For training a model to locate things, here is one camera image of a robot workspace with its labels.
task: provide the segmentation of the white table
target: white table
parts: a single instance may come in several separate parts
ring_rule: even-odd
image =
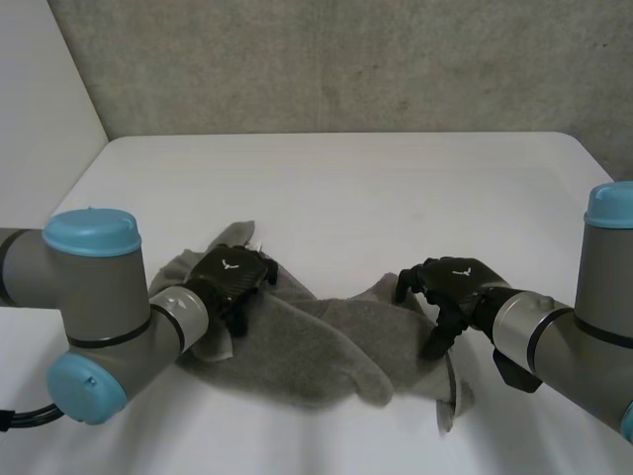
[[[266,250],[320,297],[448,254],[573,303],[588,192],[608,180],[559,134],[130,138],[103,150],[58,211],[135,214],[148,279],[184,247],[255,219]],[[55,312],[2,310],[1,407],[46,403],[45,369],[65,348]],[[0,473],[630,473],[633,449],[562,396],[506,387],[482,334],[455,352],[478,401],[445,436],[434,404],[413,397],[306,414],[172,367],[103,426],[5,434]]]

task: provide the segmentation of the black band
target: black band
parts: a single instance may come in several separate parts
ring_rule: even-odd
[[[174,318],[173,315],[171,315],[169,312],[167,312],[165,309],[163,309],[159,305],[151,304],[149,307],[152,310],[155,310],[156,312],[158,312],[160,315],[164,316],[165,319],[167,319],[169,323],[174,326],[174,329],[176,330],[176,333],[178,334],[178,341],[180,342],[180,352],[182,353],[183,350],[185,349],[185,334],[182,333],[182,327],[180,327],[180,324],[178,323],[178,321]]]
[[[530,341],[527,343],[527,364],[529,365],[530,371],[532,371],[532,373],[536,374],[536,369],[534,368],[534,355],[536,353],[536,345],[538,344],[538,340],[541,337],[541,334],[543,334],[545,329],[547,329],[547,327],[556,319],[558,319],[561,315],[567,314],[572,311],[573,309],[570,309],[569,307],[555,310],[543,320],[541,320],[541,322],[538,324],[538,327],[536,327],[536,330],[530,337]]]
[[[20,307],[16,302],[11,298],[7,288],[4,284],[4,261],[7,258],[7,254],[9,253],[9,247],[13,244],[17,238],[30,230],[17,230],[12,235],[7,237],[5,241],[0,245],[0,300],[2,300],[9,307]]]
[[[581,320],[577,315],[574,315],[574,323],[581,332],[586,333],[589,336],[593,336],[600,341],[621,346],[623,348],[633,349],[633,338],[630,336],[623,336],[621,334],[608,332],[607,330],[601,330],[588,324],[584,320]]]
[[[135,339],[137,336],[143,334],[149,328],[150,324],[151,317],[148,318],[144,324],[132,330],[131,332],[120,334],[119,336],[113,336],[111,338],[86,340],[76,339],[72,336],[69,336],[68,334],[66,335],[66,338],[68,338],[68,343],[78,348],[107,348],[108,346],[116,346],[117,344],[125,343],[126,341],[130,341],[131,339]]]

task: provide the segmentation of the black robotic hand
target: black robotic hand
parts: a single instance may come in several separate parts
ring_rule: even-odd
[[[499,309],[513,295],[511,288],[483,262],[472,258],[427,259],[400,273],[394,300],[402,302],[407,291],[422,293],[426,301],[439,307],[437,327],[422,348],[426,360],[441,358],[468,327],[481,330],[495,344],[493,324]],[[526,393],[533,393],[541,380],[495,348],[493,360],[503,381]]]
[[[483,262],[472,258],[442,257],[400,273],[394,300],[403,302],[407,291],[422,293],[440,309],[437,327],[422,349],[422,358],[441,358],[468,326],[476,327],[475,308],[491,288],[507,283]]]
[[[205,304],[209,315],[223,320],[230,334],[245,336],[248,320],[244,306],[266,280],[277,283],[277,262],[239,245],[220,244],[198,262],[182,284]]]

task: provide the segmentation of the blue joint cap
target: blue joint cap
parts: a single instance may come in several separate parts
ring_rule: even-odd
[[[75,210],[53,216],[44,228],[53,249],[86,257],[115,257],[140,248],[135,217],[121,210]]]
[[[606,183],[593,188],[585,223],[596,228],[633,230],[633,181]]]
[[[621,426],[622,436],[629,442],[633,443],[633,403],[629,406],[629,409],[624,413]]]
[[[128,403],[119,381],[79,354],[60,356],[48,370],[46,384],[52,401],[63,413],[91,426],[104,423]]]

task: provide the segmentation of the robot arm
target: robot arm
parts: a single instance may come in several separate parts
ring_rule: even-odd
[[[633,442],[633,183],[596,187],[585,221],[574,309],[453,257],[401,272],[395,300],[410,288],[440,308],[423,358],[441,357],[476,328],[506,384],[532,393],[544,382]]]
[[[243,305],[276,271],[257,252],[217,246],[183,285],[148,300],[128,213],[78,210],[43,230],[0,229],[0,306],[60,310],[69,350],[49,369],[48,392],[90,425],[122,410],[207,331],[210,316],[244,334]]]

